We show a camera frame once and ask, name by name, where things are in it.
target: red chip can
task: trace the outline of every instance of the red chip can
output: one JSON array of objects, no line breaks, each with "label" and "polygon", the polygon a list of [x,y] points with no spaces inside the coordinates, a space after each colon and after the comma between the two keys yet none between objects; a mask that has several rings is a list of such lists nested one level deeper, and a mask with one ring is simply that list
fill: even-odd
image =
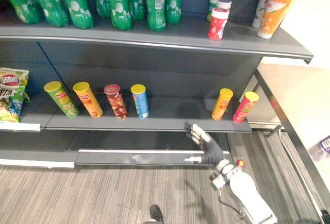
[{"label": "red chip can", "polygon": [[127,117],[127,110],[123,100],[123,96],[120,93],[120,87],[117,84],[106,85],[103,89],[107,95],[110,105],[113,109],[116,118]]},{"label": "red chip can", "polygon": [[212,40],[221,40],[223,35],[223,30],[227,23],[229,16],[229,10],[221,8],[213,8],[211,15],[210,30],[208,32],[208,37]]}]

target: shoe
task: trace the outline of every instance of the shoe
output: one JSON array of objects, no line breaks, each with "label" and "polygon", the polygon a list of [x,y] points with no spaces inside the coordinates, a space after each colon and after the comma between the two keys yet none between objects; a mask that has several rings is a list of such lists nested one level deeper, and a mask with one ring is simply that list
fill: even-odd
[{"label": "shoe", "polygon": [[160,221],[164,224],[163,214],[161,213],[161,210],[158,205],[151,205],[150,207],[150,216],[151,219],[154,219],[156,221]]}]

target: floor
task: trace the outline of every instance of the floor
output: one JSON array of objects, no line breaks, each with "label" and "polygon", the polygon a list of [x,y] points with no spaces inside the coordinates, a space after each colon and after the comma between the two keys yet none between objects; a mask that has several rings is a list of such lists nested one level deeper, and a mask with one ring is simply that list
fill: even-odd
[{"label": "floor", "polygon": [[[318,223],[277,135],[267,138],[253,132],[229,134],[228,139],[234,159],[245,160],[245,171],[255,179],[278,223]],[[286,134],[283,140],[292,148]],[[233,208],[218,201],[208,179],[212,172],[198,167],[1,166],[0,223],[139,224],[150,218],[152,204],[161,207],[166,223],[244,223]],[[222,201],[236,207],[227,188]]]}]

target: store shelf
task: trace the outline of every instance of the store shelf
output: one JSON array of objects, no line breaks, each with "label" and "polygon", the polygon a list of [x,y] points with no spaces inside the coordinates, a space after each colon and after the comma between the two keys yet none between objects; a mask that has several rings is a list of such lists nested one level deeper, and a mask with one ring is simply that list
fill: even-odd
[{"label": "store shelf", "polygon": [[313,57],[311,52],[281,28],[267,40],[259,38],[256,35],[257,30],[252,26],[228,22],[223,40],[213,41],[207,38],[207,21],[188,17],[183,17],[179,26],[168,25],[165,31],[155,33],[148,29],[146,21],[135,22],[133,30],[118,31],[109,20],[97,20],[96,17],[95,27],[88,30],[80,30],[72,25],[56,28],[45,22],[25,25],[13,12],[7,11],[0,16],[0,28],[0,39],[109,43],[296,58],[307,62]]},{"label": "store shelf", "polygon": [[31,103],[23,103],[20,123],[0,123],[0,130],[38,132],[58,109],[45,93],[29,93]]},{"label": "store shelf", "polygon": [[[224,150],[225,157],[232,160],[226,135],[224,133],[211,133],[211,135]],[[83,147],[79,150],[76,164],[187,166],[189,164],[184,163],[185,158],[203,153],[191,139],[187,138],[185,132],[90,131]]]},{"label": "store shelf", "polygon": [[124,131],[184,131],[185,122],[197,123],[207,132],[251,132],[247,121],[243,124],[233,122],[233,112],[238,102],[232,101],[221,121],[211,119],[210,114],[215,99],[153,97],[148,99],[150,116],[146,119],[137,117],[132,98],[125,98],[128,117],[118,119],[104,94],[96,96],[103,111],[103,116],[91,118],[76,96],[80,115],[67,118],[57,110],[46,125],[46,129],[63,130],[124,130]]}]

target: orange chip can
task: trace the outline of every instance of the orange chip can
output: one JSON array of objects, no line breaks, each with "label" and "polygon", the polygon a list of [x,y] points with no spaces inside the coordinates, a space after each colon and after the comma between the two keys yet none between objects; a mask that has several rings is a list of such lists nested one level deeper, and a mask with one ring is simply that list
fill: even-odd
[{"label": "orange chip can", "polygon": [[268,0],[261,20],[258,36],[270,39],[289,10],[293,0]]},{"label": "orange chip can", "polygon": [[102,116],[103,111],[100,107],[100,104],[97,102],[97,99],[95,98],[87,82],[81,81],[74,84],[73,91],[76,92],[81,103],[84,104],[91,117],[97,118]]},{"label": "orange chip can", "polygon": [[214,106],[214,109],[213,109],[213,112],[211,115],[211,117],[214,120],[222,119],[222,116],[225,113],[227,106],[230,102],[230,99],[232,98],[233,95],[234,95],[234,93],[230,89],[221,89],[220,90],[219,98],[217,100],[216,105]]}]

